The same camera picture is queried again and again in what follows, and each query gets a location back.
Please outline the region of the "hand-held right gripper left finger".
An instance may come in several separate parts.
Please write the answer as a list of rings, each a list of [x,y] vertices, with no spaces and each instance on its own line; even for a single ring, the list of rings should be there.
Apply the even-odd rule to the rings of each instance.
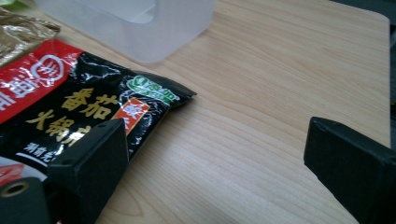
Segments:
[[[129,164],[122,119],[95,126],[48,165],[50,219],[94,224]]]

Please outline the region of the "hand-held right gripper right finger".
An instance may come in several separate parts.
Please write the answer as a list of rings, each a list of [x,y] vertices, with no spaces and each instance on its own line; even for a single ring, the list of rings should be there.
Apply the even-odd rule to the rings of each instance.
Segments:
[[[396,151],[313,117],[304,164],[360,224],[396,224]]]

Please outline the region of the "black and red seasoning packet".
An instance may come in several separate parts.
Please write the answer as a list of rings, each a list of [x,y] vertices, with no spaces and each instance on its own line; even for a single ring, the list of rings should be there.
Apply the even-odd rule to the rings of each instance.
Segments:
[[[47,40],[0,68],[0,186],[46,179],[48,165],[94,126],[123,119],[134,155],[166,113],[194,91]]]

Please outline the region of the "gold brown foil packet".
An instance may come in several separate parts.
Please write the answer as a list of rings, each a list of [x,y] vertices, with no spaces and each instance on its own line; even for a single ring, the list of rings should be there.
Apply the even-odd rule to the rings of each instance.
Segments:
[[[54,38],[60,30],[61,27],[56,23],[16,14],[0,7],[0,68]]]

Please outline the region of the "translucent plastic container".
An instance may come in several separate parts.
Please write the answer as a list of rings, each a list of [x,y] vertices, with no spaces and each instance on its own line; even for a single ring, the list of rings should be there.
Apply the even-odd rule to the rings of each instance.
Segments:
[[[34,0],[52,18],[141,63],[206,30],[217,0]]]

